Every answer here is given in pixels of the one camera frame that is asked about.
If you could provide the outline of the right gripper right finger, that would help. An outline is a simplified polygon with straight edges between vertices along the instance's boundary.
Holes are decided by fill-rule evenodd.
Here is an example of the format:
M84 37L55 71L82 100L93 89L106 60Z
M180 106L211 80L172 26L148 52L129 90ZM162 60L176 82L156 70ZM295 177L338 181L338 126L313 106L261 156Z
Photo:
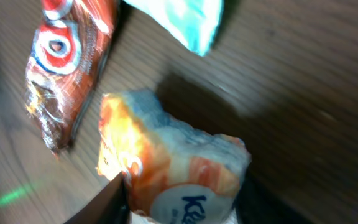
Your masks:
M310 224L252 175L247 175L235 202L241 224Z

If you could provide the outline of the small orange snack pack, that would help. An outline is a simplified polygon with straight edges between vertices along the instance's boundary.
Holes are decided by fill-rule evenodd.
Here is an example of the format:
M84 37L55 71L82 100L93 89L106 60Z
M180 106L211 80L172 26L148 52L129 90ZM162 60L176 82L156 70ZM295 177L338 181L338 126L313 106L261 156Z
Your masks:
M122 177L134 223L235 223L245 144L165 112L151 90L103 95L97 171Z

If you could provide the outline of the red-brown chocolate bar wrapper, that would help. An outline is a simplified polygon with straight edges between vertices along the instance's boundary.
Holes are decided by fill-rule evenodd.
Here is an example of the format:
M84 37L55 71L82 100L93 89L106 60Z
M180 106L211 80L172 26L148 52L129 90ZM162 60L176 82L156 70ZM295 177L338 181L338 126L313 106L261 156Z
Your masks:
M116 0L42 0L25 68L25 108L54 156L70 146L106 64Z

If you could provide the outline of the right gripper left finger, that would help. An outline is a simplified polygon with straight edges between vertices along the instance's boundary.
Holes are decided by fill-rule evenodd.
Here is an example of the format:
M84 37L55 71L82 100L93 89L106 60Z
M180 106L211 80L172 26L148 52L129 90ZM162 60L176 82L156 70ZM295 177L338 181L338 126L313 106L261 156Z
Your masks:
M128 224L130 210L121 174L65 224Z

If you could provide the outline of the light teal wet wipes pack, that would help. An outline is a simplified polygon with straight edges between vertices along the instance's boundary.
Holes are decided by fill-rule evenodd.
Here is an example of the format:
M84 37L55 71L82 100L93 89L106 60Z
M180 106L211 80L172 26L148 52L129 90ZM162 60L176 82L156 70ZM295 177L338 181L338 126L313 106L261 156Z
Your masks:
M204 57L223 14L223 0L126 0L155 19L189 51Z

